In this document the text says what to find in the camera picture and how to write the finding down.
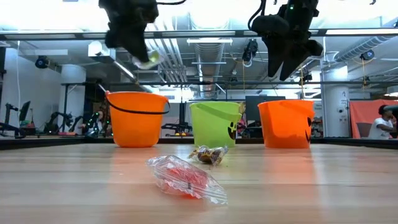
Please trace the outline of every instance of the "pillar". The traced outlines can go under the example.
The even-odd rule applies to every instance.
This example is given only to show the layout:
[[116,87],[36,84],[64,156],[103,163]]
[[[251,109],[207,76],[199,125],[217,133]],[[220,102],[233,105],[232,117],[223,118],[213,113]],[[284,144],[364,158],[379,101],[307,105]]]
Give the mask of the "pillar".
[[[324,82],[348,81],[348,67],[322,70]],[[322,85],[323,131],[325,137],[349,137],[349,89],[345,84]]]
[[[61,83],[82,83],[86,81],[86,69],[79,65],[62,65],[61,71]],[[83,116],[84,112],[84,104],[85,104],[85,86],[76,86],[70,85],[68,87],[68,97],[67,97],[67,109],[66,114],[71,113],[73,117]],[[65,86],[61,86],[60,90],[60,103],[59,103],[59,112],[64,112],[64,103],[65,103]],[[58,125],[62,125],[63,119],[58,117]],[[75,132],[77,134],[81,134],[81,129],[77,128],[82,123],[82,120],[79,121],[75,128]]]

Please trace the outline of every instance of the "table surface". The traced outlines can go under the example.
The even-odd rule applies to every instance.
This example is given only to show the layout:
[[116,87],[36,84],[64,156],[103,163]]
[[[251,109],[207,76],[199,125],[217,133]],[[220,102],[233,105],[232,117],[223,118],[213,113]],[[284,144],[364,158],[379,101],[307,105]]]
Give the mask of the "table surface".
[[145,161],[193,146],[81,144],[0,152],[0,223],[398,223],[398,151],[237,145],[196,164],[228,205],[166,195]]

